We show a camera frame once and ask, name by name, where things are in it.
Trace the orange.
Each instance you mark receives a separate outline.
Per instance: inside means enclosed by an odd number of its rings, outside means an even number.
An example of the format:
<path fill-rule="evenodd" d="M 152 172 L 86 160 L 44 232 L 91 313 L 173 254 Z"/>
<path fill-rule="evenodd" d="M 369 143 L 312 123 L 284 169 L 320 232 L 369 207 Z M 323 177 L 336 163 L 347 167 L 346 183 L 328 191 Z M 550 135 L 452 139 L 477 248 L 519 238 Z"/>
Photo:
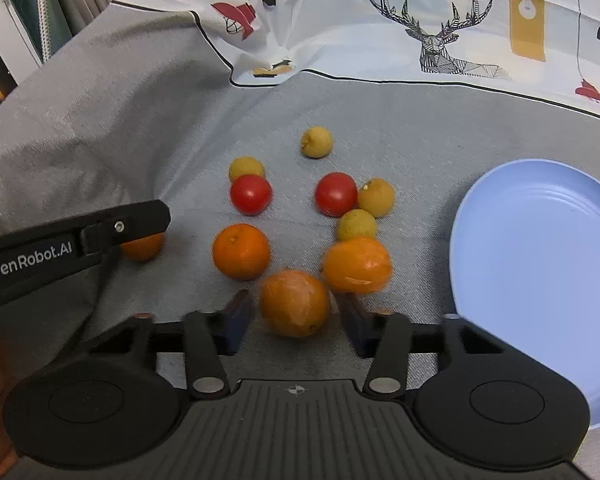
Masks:
<path fill-rule="evenodd" d="M 392 271 L 388 250 L 369 237 L 337 242 L 326 250 L 322 259 L 324 281 L 337 294 L 379 292 L 390 282 Z"/>
<path fill-rule="evenodd" d="M 260 285 L 260 315 L 278 336 L 306 338 L 317 333 L 332 312 L 326 285 L 299 270 L 270 275 Z"/>

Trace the red tomato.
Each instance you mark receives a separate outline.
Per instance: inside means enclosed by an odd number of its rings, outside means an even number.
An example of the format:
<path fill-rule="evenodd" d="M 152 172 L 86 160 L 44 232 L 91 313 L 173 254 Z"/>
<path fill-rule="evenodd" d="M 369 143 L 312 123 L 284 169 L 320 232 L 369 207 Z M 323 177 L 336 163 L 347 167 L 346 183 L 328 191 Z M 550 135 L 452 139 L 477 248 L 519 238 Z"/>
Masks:
<path fill-rule="evenodd" d="M 268 208 L 273 196 L 271 185 L 264 177 L 245 174 L 237 178 L 230 187 L 230 201 L 247 216 L 256 216 Z"/>
<path fill-rule="evenodd" d="M 314 190 L 316 208 L 326 216 L 340 218 L 355 208 L 358 188 L 355 180 L 343 172 L 325 174 Z"/>

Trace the orange mandarin middle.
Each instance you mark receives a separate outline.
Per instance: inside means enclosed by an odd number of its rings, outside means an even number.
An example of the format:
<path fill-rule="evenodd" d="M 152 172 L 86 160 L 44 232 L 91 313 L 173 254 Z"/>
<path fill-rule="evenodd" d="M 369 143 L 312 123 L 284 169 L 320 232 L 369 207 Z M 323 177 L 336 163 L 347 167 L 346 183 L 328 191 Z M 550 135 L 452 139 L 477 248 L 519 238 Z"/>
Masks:
<path fill-rule="evenodd" d="M 222 229 L 212 244 L 215 267 L 235 281 L 260 278 L 271 261 L 271 247 L 264 233 L 247 223 Z"/>

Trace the orange mandarin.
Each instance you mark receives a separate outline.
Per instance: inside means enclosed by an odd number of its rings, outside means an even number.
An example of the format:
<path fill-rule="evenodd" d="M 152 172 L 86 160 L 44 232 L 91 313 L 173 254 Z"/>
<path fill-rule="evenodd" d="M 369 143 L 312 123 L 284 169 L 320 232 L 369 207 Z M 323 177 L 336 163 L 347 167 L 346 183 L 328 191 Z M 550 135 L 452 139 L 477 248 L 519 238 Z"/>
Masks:
<path fill-rule="evenodd" d="M 264 233 L 247 223 L 222 229 L 212 244 L 215 267 L 235 281 L 260 278 L 271 261 L 271 247 Z"/>
<path fill-rule="evenodd" d="M 157 233 L 121 244 L 120 249 L 122 255 L 128 260 L 136 263 L 145 263 L 155 259 L 160 254 L 165 238 L 163 233 Z"/>

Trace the orange mandarin left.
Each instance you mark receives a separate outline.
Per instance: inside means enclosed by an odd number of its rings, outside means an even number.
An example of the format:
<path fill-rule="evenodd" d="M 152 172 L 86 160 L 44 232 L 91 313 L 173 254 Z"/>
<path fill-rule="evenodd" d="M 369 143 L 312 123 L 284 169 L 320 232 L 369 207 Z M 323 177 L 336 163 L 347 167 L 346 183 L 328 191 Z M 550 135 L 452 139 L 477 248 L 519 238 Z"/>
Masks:
<path fill-rule="evenodd" d="M 155 259 L 160 254 L 165 238 L 163 233 L 157 233 L 121 244 L 120 249 L 122 255 L 128 260 L 136 263 L 145 263 Z"/>

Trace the yellow-green longan lower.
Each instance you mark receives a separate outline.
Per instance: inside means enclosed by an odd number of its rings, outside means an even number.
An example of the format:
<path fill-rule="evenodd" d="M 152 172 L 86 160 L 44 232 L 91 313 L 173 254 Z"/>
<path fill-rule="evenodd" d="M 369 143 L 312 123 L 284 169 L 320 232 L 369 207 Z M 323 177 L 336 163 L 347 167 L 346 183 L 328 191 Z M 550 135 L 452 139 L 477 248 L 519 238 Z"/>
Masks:
<path fill-rule="evenodd" d="M 336 225 L 336 240 L 377 236 L 377 222 L 372 214 L 364 209 L 352 209 L 339 218 Z"/>

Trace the brown-yellow longan right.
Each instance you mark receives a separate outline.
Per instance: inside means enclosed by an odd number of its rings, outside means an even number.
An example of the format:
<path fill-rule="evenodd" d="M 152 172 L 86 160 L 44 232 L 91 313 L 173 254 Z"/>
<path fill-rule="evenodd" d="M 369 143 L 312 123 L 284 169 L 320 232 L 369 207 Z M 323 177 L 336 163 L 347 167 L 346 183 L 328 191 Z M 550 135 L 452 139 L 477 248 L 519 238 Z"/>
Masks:
<path fill-rule="evenodd" d="M 374 218 L 390 214 L 396 201 L 396 190 L 386 180 L 373 178 L 358 190 L 358 206 Z"/>

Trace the light blue plate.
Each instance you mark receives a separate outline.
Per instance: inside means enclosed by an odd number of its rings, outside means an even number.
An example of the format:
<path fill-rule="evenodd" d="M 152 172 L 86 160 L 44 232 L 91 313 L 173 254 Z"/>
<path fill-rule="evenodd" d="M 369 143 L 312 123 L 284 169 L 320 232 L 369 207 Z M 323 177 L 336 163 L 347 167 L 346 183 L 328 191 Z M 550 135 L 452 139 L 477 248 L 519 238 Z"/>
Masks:
<path fill-rule="evenodd" d="M 547 159 L 480 177 L 450 238 L 455 309 L 573 382 L 600 428 L 600 181 Z"/>

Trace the yellow longan left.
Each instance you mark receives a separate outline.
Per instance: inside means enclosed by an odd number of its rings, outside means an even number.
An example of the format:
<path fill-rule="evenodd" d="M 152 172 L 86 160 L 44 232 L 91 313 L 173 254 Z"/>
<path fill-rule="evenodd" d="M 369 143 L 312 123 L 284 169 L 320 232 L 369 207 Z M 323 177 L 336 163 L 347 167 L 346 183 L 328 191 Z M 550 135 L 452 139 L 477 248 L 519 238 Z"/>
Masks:
<path fill-rule="evenodd" d="M 265 177 L 264 166 L 257 159 L 251 156 L 235 158 L 230 164 L 230 168 L 228 168 L 228 177 L 230 178 L 230 182 L 234 182 L 242 176 L 248 176 L 248 174 L 251 174 L 252 176 L 259 176 L 261 178 Z"/>

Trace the yellow longan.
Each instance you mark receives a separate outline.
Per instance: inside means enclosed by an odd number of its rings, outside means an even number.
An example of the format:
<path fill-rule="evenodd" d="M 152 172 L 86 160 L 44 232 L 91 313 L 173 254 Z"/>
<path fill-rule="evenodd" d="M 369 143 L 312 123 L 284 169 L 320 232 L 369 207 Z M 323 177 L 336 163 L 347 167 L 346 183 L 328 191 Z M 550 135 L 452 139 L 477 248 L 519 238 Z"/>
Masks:
<path fill-rule="evenodd" d="M 306 129 L 300 140 L 301 153 L 313 159 L 326 157 L 332 151 L 333 146 L 332 134 L 324 127 L 314 126 Z"/>
<path fill-rule="evenodd" d="M 228 177 L 230 178 L 230 182 L 234 182 L 242 176 L 248 176 L 248 174 L 251 174 L 252 176 L 259 176 L 261 178 L 265 177 L 264 166 L 257 159 L 251 156 L 235 158 L 230 164 L 230 168 L 228 168 Z"/>

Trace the yellow longan far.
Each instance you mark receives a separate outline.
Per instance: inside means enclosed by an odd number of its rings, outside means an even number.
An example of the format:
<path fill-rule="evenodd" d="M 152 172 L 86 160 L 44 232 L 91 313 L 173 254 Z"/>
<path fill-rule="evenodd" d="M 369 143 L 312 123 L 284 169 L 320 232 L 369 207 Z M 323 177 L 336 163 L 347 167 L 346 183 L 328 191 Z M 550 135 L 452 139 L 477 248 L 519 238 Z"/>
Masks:
<path fill-rule="evenodd" d="M 332 151 L 333 146 L 332 134 L 324 127 L 314 126 L 306 129 L 300 140 L 301 153 L 313 159 L 326 157 Z"/>

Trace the white deer print cloth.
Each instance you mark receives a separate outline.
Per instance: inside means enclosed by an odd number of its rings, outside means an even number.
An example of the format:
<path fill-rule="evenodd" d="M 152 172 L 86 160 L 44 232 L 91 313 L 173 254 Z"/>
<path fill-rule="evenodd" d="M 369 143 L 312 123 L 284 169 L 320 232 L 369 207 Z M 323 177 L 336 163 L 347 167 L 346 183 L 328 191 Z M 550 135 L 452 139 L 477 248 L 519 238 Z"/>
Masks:
<path fill-rule="evenodd" d="M 116 0 L 187 12 L 238 87 L 461 84 L 600 118 L 600 0 Z"/>

